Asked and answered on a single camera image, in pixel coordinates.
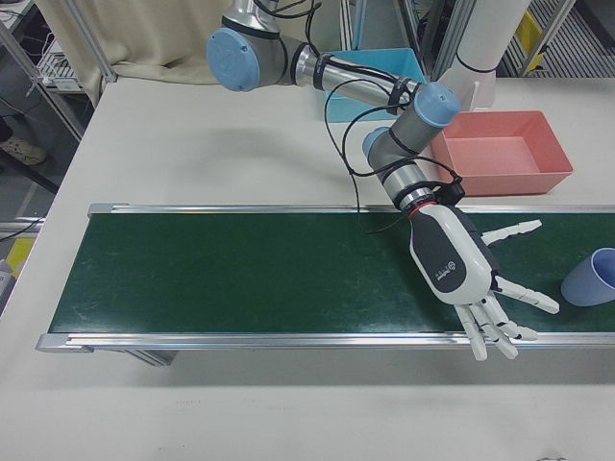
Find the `white curtain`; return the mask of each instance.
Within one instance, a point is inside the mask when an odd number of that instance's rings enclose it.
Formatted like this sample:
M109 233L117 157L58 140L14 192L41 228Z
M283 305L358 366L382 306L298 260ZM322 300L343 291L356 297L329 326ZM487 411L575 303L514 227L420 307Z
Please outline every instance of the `white curtain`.
M113 70L122 77L208 85L208 36L220 27L230 0L78 0L89 29ZM81 40L62 0L37 0L80 83L94 104L103 82L89 48ZM313 36L322 49L339 46L339 3L323 0ZM283 34L305 39L304 19L279 20Z

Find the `yellow object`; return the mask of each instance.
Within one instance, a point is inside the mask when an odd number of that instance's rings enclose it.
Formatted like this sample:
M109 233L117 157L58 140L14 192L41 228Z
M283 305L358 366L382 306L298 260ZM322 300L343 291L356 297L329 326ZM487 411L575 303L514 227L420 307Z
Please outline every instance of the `yellow object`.
M519 27L517 27L517 32L515 33L519 41L521 42L521 46L523 47L526 54L529 54L533 49L536 42L542 36L542 29L538 25L538 21L531 14L531 12L526 12L523 15L523 19L519 23ZM544 57L544 53L538 53L534 61L531 62L529 66L529 70L534 70L540 64L541 60Z
M12 274L15 278L21 274L21 269L28 259L28 255L35 244L34 238L16 238L12 244L11 251L7 256L7 262L12 267Z

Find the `blue joint cap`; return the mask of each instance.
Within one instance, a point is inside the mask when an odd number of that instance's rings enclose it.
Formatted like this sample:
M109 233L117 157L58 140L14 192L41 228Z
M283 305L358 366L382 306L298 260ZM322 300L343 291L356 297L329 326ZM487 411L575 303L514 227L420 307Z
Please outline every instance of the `blue joint cap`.
M365 139L363 139L363 154L367 159L369 159L369 152L372 150L372 146L376 142L376 139L378 139L381 134L386 132L388 132L387 127L380 127L365 136Z
M208 40L209 68L218 83L232 91L250 91L258 86L260 69L252 45L232 29L222 27Z
M428 125L445 128L461 110L461 103L453 91L433 82L425 85L423 91L414 98L414 111Z

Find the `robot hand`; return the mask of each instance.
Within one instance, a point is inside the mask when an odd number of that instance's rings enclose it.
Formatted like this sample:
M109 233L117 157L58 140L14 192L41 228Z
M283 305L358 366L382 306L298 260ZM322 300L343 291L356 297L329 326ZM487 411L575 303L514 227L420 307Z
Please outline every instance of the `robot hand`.
M494 293L514 298L555 314L559 304L548 296L498 275L497 262L487 248L516 233L533 231L540 221L479 235L469 218L452 206L426 204L410 217L410 252L435 296L451 304L468 335L477 360L487 358L486 336L508 358L518 352L510 339L535 340L538 333L519 327L506 316Z

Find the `green conveyor belt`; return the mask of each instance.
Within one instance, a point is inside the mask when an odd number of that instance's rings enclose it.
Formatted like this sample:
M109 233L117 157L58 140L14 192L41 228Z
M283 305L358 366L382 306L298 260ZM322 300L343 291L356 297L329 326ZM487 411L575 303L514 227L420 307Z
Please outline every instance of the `green conveyor belt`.
M375 228L395 215L362 215ZM540 218L494 249L501 274L561 303L550 315L500 297L540 331L615 331L615 303L574 307L559 284L614 246L615 214L471 215L481 231ZM353 213L94 214L50 333L461 331L408 252L409 225L366 234Z

